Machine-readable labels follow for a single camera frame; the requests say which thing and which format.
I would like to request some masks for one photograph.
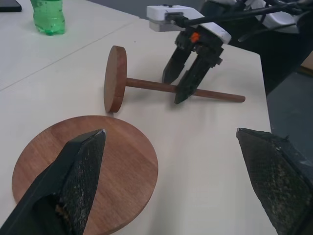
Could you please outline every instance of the wooden stand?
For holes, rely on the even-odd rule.
[[[84,235],[108,235],[135,219],[155,188],[157,156],[144,134],[111,117],[74,117],[36,136],[21,153],[14,168],[12,190],[15,201],[19,202],[67,141],[97,129],[105,129],[107,139],[98,188]]]
[[[172,93],[176,90],[174,85],[127,78],[126,51],[123,47],[113,46],[109,54],[104,82],[104,106],[107,112],[118,112],[123,102],[125,87]],[[244,102],[246,99],[241,95],[199,89],[193,95],[234,102]]]

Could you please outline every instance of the gray floor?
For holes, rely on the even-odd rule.
[[[199,9],[204,0],[90,0],[146,18],[147,5],[178,4]],[[313,160],[313,78],[294,73],[268,96],[272,133],[289,136],[294,146]]]

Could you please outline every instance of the wooden rod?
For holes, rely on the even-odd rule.
[[[171,92],[171,93],[175,93],[176,87],[177,87],[174,85],[139,80],[139,79],[134,79],[134,78],[127,78],[126,86],[154,90],[154,91]],[[200,90],[200,89],[197,89],[196,92],[193,93],[193,95],[206,97],[206,98],[213,98],[213,99],[222,99],[222,100],[233,101],[233,102],[244,102],[246,99],[242,95],[227,94],[227,93],[206,91],[206,90]]]

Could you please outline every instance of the round wooden base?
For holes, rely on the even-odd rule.
[[[36,136],[21,153],[14,168],[12,190],[15,201],[19,202],[67,141],[97,129],[105,129],[107,138],[97,193],[84,235],[108,235],[135,219],[155,188],[157,156],[143,133],[111,117],[74,117]]]

